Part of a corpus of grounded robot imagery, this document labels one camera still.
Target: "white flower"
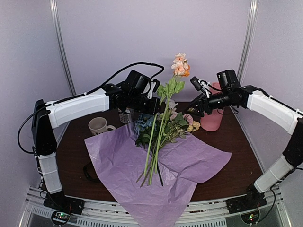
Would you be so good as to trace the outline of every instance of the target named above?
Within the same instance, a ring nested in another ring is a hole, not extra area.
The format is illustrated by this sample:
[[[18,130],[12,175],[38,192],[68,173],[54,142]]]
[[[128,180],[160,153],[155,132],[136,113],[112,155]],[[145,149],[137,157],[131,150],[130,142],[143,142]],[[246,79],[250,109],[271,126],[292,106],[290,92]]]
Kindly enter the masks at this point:
[[[178,53],[175,55],[175,60],[173,61],[173,63],[176,63],[177,61],[182,61],[182,63],[185,60],[185,55],[184,53]]]
[[[188,70],[188,64],[187,64],[186,62],[183,64],[183,68],[184,68],[185,70]]]
[[[175,70],[174,73],[175,73],[175,75],[177,75],[177,76],[183,75],[183,74],[185,73],[185,69],[184,69],[184,67],[183,67],[183,62],[182,62],[182,61],[176,61],[176,63],[173,64],[173,65],[171,66],[171,68],[172,68],[173,70]]]
[[[175,111],[176,110],[176,105],[178,105],[178,103],[175,103],[175,101],[174,100],[170,100],[169,101],[169,108],[171,109],[171,110],[173,110],[173,111]]]

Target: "tabletop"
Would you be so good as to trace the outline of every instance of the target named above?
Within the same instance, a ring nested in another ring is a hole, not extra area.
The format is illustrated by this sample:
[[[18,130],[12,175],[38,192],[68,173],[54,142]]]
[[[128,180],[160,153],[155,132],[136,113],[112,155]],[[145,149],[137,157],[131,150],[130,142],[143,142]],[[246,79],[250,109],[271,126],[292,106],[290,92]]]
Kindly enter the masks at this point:
[[[179,102],[178,108],[188,103]],[[191,201],[221,199],[246,193],[246,188],[254,182],[262,171],[256,157],[230,108],[224,110],[219,130],[207,132],[199,129],[193,135],[203,142],[231,152],[227,165],[213,178],[197,184]],[[94,113],[70,122],[57,149],[59,177],[66,195],[85,199],[115,201],[102,183],[88,181],[83,167],[90,162],[84,139],[91,137],[88,123],[95,117],[104,117],[107,123],[117,127],[123,124],[119,120],[118,110]],[[92,177],[97,177],[93,167],[88,169]]]

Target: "white wall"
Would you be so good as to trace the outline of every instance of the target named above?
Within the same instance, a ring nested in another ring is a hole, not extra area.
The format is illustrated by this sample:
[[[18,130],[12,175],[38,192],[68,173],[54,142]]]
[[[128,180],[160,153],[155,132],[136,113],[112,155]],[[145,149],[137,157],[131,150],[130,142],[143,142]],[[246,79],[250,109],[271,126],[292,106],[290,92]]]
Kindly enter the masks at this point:
[[[161,82],[172,76],[174,55],[185,52],[192,76],[210,81],[216,73],[237,70],[250,0],[60,0],[58,11],[67,58],[77,93],[100,85],[137,61],[162,64]],[[134,69],[151,76],[148,66]],[[128,72],[113,80],[120,82]],[[176,100],[199,93],[189,79]]]
[[[303,110],[303,1],[260,1],[256,33],[242,85],[261,87]],[[264,169],[285,149],[290,136],[265,117],[242,110],[239,118]],[[291,174],[281,191],[294,227],[303,223],[303,173]]]
[[[49,1],[2,0],[0,7],[0,226],[13,227],[29,186],[40,177],[32,155],[17,145],[20,124],[35,101],[70,96],[60,60]],[[30,124],[22,131],[33,145]],[[62,128],[56,131],[58,136]]]

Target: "purple tissue paper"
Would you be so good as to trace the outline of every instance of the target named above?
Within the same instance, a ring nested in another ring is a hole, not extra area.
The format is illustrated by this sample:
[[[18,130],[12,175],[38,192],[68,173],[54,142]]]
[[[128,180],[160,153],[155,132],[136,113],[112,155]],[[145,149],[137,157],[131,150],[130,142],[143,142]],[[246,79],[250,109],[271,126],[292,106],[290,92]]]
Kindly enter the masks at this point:
[[[159,152],[158,175],[140,188],[146,151],[137,147],[132,124],[85,140],[98,178],[141,227],[172,227],[190,202],[197,183],[215,176],[230,160],[193,135],[177,139]]]

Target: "black camera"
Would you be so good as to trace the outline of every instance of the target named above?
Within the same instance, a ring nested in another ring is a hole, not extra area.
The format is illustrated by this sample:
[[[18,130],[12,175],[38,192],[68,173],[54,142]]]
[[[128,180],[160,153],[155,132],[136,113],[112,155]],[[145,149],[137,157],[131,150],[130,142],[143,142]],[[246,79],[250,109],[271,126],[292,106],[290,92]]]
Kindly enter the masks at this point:
[[[230,92],[241,87],[234,70],[225,70],[217,73],[222,92]]]

